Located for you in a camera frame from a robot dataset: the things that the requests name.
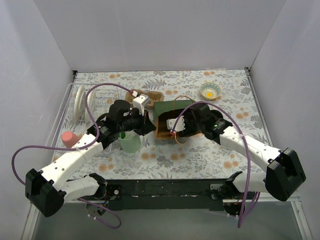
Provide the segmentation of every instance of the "gray wall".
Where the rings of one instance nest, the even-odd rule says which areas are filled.
[[[287,0],[252,66],[275,146],[297,151],[307,180],[302,207],[320,238],[320,2]]]
[[[72,72],[33,0],[0,0],[0,239],[20,239],[29,201],[11,170],[16,149],[46,142]],[[52,152],[17,157],[22,179]]]
[[[243,69],[285,0],[34,0],[80,72]]]

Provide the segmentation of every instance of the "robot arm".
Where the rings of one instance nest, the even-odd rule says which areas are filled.
[[[26,174],[25,196],[43,213],[45,217],[55,214],[64,203],[82,196],[93,196],[101,199],[106,195],[106,180],[96,173],[89,174],[82,179],[68,179],[94,155],[102,152],[118,139],[119,133],[135,131],[138,135],[145,135],[154,131],[156,127],[149,119],[144,104],[148,103],[147,96],[141,95],[139,108],[130,108],[124,100],[117,100],[110,106],[109,112],[100,116],[96,123],[79,140],[73,148],[83,147],[95,140],[96,142],[85,149],[69,151],[60,158],[45,166],[40,171],[31,169]]]
[[[168,129],[176,120],[167,121]],[[188,109],[183,119],[177,122],[176,129],[180,137],[192,132],[201,131],[206,138],[247,156],[242,136],[231,122],[223,119],[217,110],[210,110],[207,104],[197,104]],[[249,192],[266,192],[280,201],[286,201],[306,180],[297,153],[286,148],[280,150],[263,144],[250,136],[245,136],[251,160],[263,172],[251,173]],[[238,171],[227,179],[217,190],[221,196],[236,197],[245,191],[247,173]]]

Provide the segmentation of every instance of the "green cup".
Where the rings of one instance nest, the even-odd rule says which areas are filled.
[[[128,154],[133,154],[140,149],[140,136],[134,131],[121,132],[118,141],[122,150]]]

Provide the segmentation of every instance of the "dish rack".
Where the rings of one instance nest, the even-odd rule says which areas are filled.
[[[93,125],[92,120],[85,122],[85,112],[81,114],[81,118],[74,122],[73,121],[73,111],[76,100],[76,95],[80,85],[85,88],[85,93],[96,84],[87,83],[70,83],[65,91],[64,98],[62,100],[59,113],[55,119],[56,131],[54,133],[53,141],[55,142],[55,147],[65,148],[62,142],[61,135],[66,131],[71,131],[76,135],[80,136],[86,133],[87,129]],[[115,102],[115,100],[121,99],[122,89],[115,86],[100,86],[95,89],[95,100],[94,109],[92,115],[97,119],[100,115],[109,112],[110,106]],[[97,154],[93,159],[101,159],[110,155],[113,150],[113,143],[110,144],[103,152]],[[61,157],[65,151],[54,151],[52,161]]]

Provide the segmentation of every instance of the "floral tablecloth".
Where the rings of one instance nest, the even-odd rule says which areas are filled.
[[[245,134],[267,143],[262,118],[244,70],[84,72],[75,78],[75,83],[117,83],[129,89],[160,91],[165,101],[179,95],[204,100],[200,86],[207,81],[222,87],[220,97],[213,103],[231,114]],[[228,178],[236,171],[247,169],[246,157],[206,139],[203,134],[190,137],[185,145],[178,145],[174,139],[155,139],[153,132],[140,139],[141,148],[134,154],[123,152],[116,141],[111,155],[89,160],[73,178],[90,173],[98,173],[105,179]],[[252,164],[251,171],[260,172],[261,169]]]

